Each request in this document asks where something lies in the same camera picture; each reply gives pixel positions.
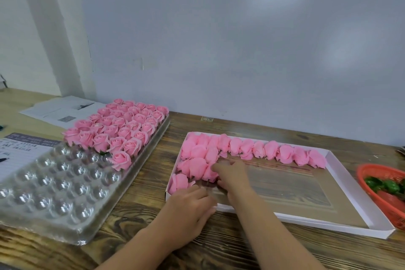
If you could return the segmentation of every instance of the wood grain surface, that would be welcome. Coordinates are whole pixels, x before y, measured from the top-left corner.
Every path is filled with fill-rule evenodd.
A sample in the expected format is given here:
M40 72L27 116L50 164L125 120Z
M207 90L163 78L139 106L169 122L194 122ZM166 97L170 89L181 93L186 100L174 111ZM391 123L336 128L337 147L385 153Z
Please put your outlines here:
M16 113L52 96L32 92L0 91L0 124L9 131L32 132L60 139L60 128L44 125ZM171 112L171 125L141 172L112 213L86 246L76 247L36 234L3 227L0 229L0 262L25 269L94 269L147 226L165 204L165 187L185 135L189 131L226 133L253 139L277 140L331 150L354 175L361 163L379 163L405 170L405 160L392 146L353 141L298 131L270 128ZM395 232L389 240L356 236L294 224L288 230L327 269L405 269L405 232ZM170 254L159 269L259 269L238 218L215 213L201 235Z

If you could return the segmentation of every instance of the white panel board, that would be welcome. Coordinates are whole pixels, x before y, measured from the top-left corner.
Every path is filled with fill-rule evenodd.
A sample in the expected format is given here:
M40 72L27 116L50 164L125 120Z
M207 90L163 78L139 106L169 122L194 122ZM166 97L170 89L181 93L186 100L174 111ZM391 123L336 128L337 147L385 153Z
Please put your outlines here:
M82 0L98 100L405 142L405 0Z

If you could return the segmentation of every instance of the hand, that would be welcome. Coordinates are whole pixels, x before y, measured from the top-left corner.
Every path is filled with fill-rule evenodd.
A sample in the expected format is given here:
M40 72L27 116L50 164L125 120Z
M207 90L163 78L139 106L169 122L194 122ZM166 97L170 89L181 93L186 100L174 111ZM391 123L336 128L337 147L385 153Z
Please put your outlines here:
M215 199L197 185L178 190L145 230L151 236L162 239L164 246L172 252L200 235L205 223L216 211L216 205Z
M235 208L239 196L245 196L247 192L253 191L246 173L246 165L240 160L230 160L231 165L216 163L211 170L220 176L218 185L228 191L228 200Z

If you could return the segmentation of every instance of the pink soap rose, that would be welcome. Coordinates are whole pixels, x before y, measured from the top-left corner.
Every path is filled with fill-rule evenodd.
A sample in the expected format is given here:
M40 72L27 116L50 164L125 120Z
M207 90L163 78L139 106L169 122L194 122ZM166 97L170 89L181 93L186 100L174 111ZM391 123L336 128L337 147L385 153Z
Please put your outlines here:
M146 117L143 114L135 114L135 116L132 118L133 120L137 121L140 124L144 124Z
M156 109L162 112L165 116L169 115L169 108L163 106L157 106Z
M181 146L180 158L181 160L185 160L191 157L191 150L195 147L194 141L187 139L183 142Z
M218 135L211 135L209 138L209 143L207 148L209 147L216 147L218 149L218 143L220 142L220 136Z
M132 117L134 114L132 112L125 112L122 117L125 119L125 121L130 122L132 121Z
M116 104L116 103L109 103L109 104L106 104L105 105L105 108L108 108L108 109L117 109L117 107L118 107L118 104Z
M110 137L107 134L98 134L93 138L93 147L96 152L106 152L110 146Z
M140 129L140 123L138 123L137 121L130 121L126 123L126 127L128 127L129 129L131 129L132 131L137 131Z
M292 159L297 165L302 166L308 163L309 156L302 147L294 146L294 154L292 155Z
M149 105L146 105L146 109L151 110L151 111L155 111L155 110L156 110L156 106L153 105L153 104L149 104Z
M149 115L151 115L150 110L148 110L148 109L146 109L146 108L142 109L139 113L140 113L140 114L143 114L144 116L149 116Z
M94 132L95 135L101 134L104 131L104 125L101 123L94 123L90 130Z
M125 140L129 140L131 138L131 129L128 127L121 127L118 131L118 136L123 137Z
M88 149L89 147L93 147L93 138L94 132L92 131L81 131L78 134L78 142L83 149Z
M69 146L72 146L73 144L77 144L79 133L80 133L80 130L77 127L72 127L72 128L67 129L66 131L62 132L63 138L65 139L66 142L68 142Z
M265 145L262 141L257 141L252 148L253 155L256 158L264 158L265 157Z
M146 118L146 122L151 123L155 127L157 127L159 125L159 121L152 116L150 116L149 118Z
M192 142L194 145L197 145L199 137L200 137L199 135L196 135L195 132L192 131L187 136L187 141Z
M244 160L251 160L253 158L252 148L254 142L252 139L244 139L240 146L240 157Z
M214 164L217 162L218 158L220 156L218 155L218 149L216 147L209 147L207 149L207 154L205 155L205 161L208 164Z
M190 158L205 158L207 154L207 148L204 145L196 145L191 149Z
M104 126L110 126L113 124L113 119L109 116L104 116L100 119L100 124L103 124Z
M118 126L116 125L106 126L104 127L103 133L107 134L110 137L110 139L118 137Z
M124 118L115 118L113 119L113 125L118 126L118 129L121 129L125 126L125 119Z
M308 164L312 167L320 167L321 169L327 167L327 160L317 150L310 150L308 158Z
M122 118L124 113L121 110L112 110L111 115L114 115L116 118Z
M221 151L220 156L226 158L227 152L229 151L230 138L226 134L220 135L220 140L218 142L218 150Z
M276 141L270 141L265 144L265 154L267 156L267 160L271 160L276 157L276 152L278 150L278 143Z
M197 144L207 147L209 143L209 136L206 134L200 134L198 136Z
M146 104L144 104L144 103L137 103L136 106L137 106L140 110L142 110L142 109L144 109L144 108L146 107Z
M109 116L111 114L111 109L109 108L100 108L97 110L97 113L101 115L101 117L103 116Z
M89 116L89 120L94 124L94 123L99 123L100 119L103 116L100 113L94 113L92 115Z
M139 130L137 130L137 131L131 131L131 136L132 136L133 138L136 138L136 139L141 140L142 145L148 144L149 135L148 135L148 133L145 132L145 131L139 131Z
M122 105L123 102L124 102L124 100L121 98L114 99L114 103L116 103L118 105Z
M237 156L242 146L242 140L239 138L232 138L229 143L229 150L232 156Z
M174 194L179 189L187 189L189 187L187 176L182 173L173 174L171 180L172 184L168 190L170 195Z
M289 144L283 144L276 151L276 160L284 164L290 164L292 162L292 155L294 154L294 149Z
M124 105L127 105L128 107L133 107L133 106L135 106L135 102L134 101L124 101Z
M202 180L206 182L215 182L217 180L218 173L211 170L211 165L208 165L208 168L205 170Z
M90 120L78 120L74 123L74 127L78 128L79 131L89 131L92 125L93 122Z
M208 167L208 164L205 162L204 158L193 158L190 159L190 178L193 178L198 181L204 176L205 170Z
M124 137L110 138L110 148L107 151L111 154L121 151L125 141Z
M165 115L160 111L153 111L152 116L157 119L159 122L162 122L165 118Z
M126 152L131 157L138 155L141 147L142 147L142 142L136 138L132 138L128 141L125 141L122 145L124 152Z
M140 112L140 109L138 107L136 107L136 106L133 106L133 107L128 108L128 112L132 112L135 115L135 114L138 114Z
M142 126L140 127L140 131L147 132L149 137L155 133L155 130L156 130L155 126L147 122L142 124Z
M118 110L122 112L128 112L128 106L125 104L122 104L121 106L118 106Z
M126 152L116 152L112 158L110 158L111 163L113 164L113 169L127 170L131 166L131 157Z
M190 177L190 160L180 161L177 165L177 171L181 171L187 177Z

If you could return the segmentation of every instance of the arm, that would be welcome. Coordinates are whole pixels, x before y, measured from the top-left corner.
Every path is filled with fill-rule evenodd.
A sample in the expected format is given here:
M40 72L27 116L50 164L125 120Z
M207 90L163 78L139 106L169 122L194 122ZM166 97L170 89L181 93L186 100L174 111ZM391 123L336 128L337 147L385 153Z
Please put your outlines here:
M215 164L218 184L228 191L250 245L263 270L325 270L322 264L286 229L269 205L253 191L245 164Z
M154 270L195 239L215 212L215 199L194 185L176 191L157 217L96 270Z

